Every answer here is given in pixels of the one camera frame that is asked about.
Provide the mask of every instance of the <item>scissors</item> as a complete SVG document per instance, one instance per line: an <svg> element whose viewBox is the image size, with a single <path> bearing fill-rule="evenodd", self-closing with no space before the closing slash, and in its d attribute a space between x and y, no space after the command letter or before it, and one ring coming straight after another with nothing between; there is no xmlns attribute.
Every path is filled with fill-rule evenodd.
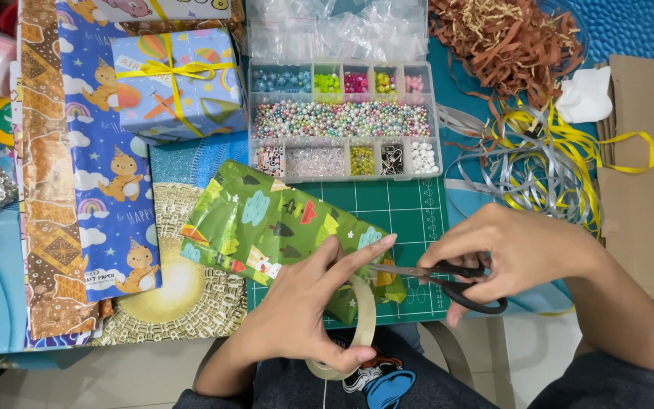
<svg viewBox="0 0 654 409"><path fill-rule="evenodd" d="M473 311L482 312L484 314L500 314L504 312L506 306L509 304L505 297L499 298L498 306L484 306L475 301L471 301L464 297L463 292L476 285L476 283L461 283L456 281L448 281L447 279L440 279L433 277L431 273L437 274L455 274L466 278L475 278L483 275L486 267L479 261L477 268L472 267L459 267L458 265L449 264L448 261L439 261L435 267L430 269L423 269L422 267L397 267L395 265L386 264L369 264L371 270L379 272L400 274L404 276L414 276L430 281L443 290L451 300L461 304L462 306L472 309Z"/></svg>

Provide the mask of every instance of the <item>white tissue paper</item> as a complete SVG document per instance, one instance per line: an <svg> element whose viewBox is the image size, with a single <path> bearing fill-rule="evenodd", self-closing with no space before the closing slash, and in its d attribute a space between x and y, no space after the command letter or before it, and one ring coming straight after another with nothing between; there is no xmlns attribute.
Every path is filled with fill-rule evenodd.
<svg viewBox="0 0 654 409"><path fill-rule="evenodd" d="M609 86L609 66L577 70L572 79L562 81L562 95L556 104L559 115L570 124L602 121L612 112Z"/></svg>

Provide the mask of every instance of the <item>hand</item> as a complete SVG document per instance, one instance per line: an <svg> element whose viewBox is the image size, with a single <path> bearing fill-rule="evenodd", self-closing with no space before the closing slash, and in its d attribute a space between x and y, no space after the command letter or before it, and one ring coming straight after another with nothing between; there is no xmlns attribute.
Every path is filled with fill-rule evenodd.
<svg viewBox="0 0 654 409"><path fill-rule="evenodd" d="M332 342L322 313L335 290L392 247L396 237L386 236L349 256L337 237L327 237L312 256L281 268L267 295L233 336L240 336L243 350L255 362L274 357L314 359L347 373L375 358L371 347L343 349Z"/></svg>
<svg viewBox="0 0 654 409"><path fill-rule="evenodd" d="M538 213L490 203L431 243L418 260L430 268L440 260L491 270L464 295L481 304L568 276L587 276L611 263L601 244L579 226ZM467 308L451 303L446 320L455 327Z"/></svg>

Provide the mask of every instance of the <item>tape roll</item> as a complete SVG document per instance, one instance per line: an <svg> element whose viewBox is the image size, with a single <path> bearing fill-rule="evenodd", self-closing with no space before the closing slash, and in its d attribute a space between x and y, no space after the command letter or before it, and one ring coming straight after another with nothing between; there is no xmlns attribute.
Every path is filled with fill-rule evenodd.
<svg viewBox="0 0 654 409"><path fill-rule="evenodd" d="M347 279L347 282L352 285L352 290L358 299L358 327L355 329L355 338L352 339L350 347L369 347L372 345L372 339L375 336L375 321L377 319L375 296L370 289L370 285L364 279L352 275ZM349 373L342 373L313 359L307 359L305 362L316 377L328 381L341 381L358 369L356 367Z"/></svg>

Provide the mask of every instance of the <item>cutting mat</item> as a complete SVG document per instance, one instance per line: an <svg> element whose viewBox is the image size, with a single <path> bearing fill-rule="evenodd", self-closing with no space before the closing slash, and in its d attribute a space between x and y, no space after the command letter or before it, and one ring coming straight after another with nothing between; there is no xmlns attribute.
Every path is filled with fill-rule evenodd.
<svg viewBox="0 0 654 409"><path fill-rule="evenodd" d="M368 223L397 233L397 244L391 250L396 265L416 265L428 245L440 238L448 228L448 219L443 211L445 194L441 178L400 182L301 183L294 187ZM377 305L379 325L445 318L450 299L437 285L420 285L418 279L406 277L403 282L407 296L402 303ZM264 298L268 288L249 280L246 289L248 309L251 311ZM328 318L325 318L325 326L344 327L340 322Z"/></svg>

